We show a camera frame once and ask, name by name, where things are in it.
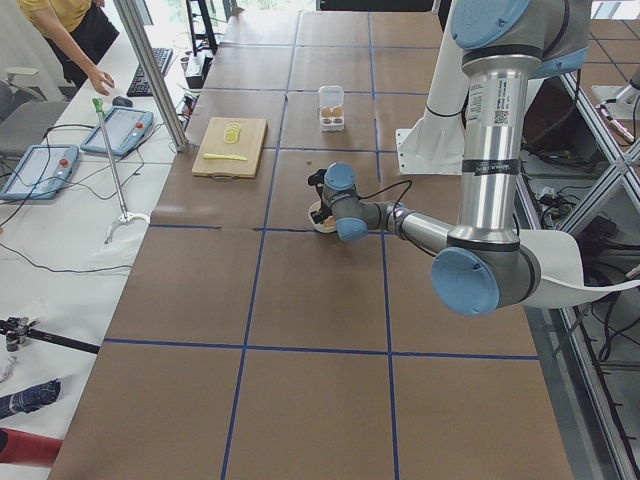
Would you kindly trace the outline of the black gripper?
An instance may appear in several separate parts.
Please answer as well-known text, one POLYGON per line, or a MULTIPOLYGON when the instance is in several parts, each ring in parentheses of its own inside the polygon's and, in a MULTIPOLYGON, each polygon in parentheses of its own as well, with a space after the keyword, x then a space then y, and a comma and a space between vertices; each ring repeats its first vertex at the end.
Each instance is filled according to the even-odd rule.
POLYGON ((330 212, 331 207, 324 195, 324 185, 325 185, 325 175, 327 173, 326 169, 318 169, 314 174, 308 177, 308 185, 313 187, 319 197, 319 203, 313 204, 310 207, 311 213, 316 212, 330 212))

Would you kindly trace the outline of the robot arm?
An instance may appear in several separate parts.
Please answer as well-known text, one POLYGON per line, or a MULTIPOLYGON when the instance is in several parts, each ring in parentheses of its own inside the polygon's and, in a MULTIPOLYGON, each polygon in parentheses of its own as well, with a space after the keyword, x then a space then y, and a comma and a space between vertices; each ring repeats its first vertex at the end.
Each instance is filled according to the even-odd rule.
POLYGON ((342 162, 308 182, 318 193, 310 220, 343 241, 382 230, 433 255, 431 283, 462 315, 486 315, 524 304, 563 308, 599 297, 585 285, 576 241, 562 232, 517 232, 511 218, 521 171, 527 87, 577 70, 585 61, 587 1, 455 1, 438 63, 457 76, 451 110, 428 108, 414 134, 435 132, 448 147, 448 121, 464 142, 462 197, 455 225, 402 202, 369 202, 342 162))

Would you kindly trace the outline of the person hand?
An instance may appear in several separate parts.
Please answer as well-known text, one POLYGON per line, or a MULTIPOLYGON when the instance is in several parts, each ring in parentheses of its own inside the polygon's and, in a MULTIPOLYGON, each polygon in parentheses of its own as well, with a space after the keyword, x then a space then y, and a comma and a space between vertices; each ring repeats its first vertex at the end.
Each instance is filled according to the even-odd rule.
POLYGON ((92 70, 87 76, 93 89, 100 95, 109 96, 111 90, 115 88, 114 79, 105 71, 92 70))

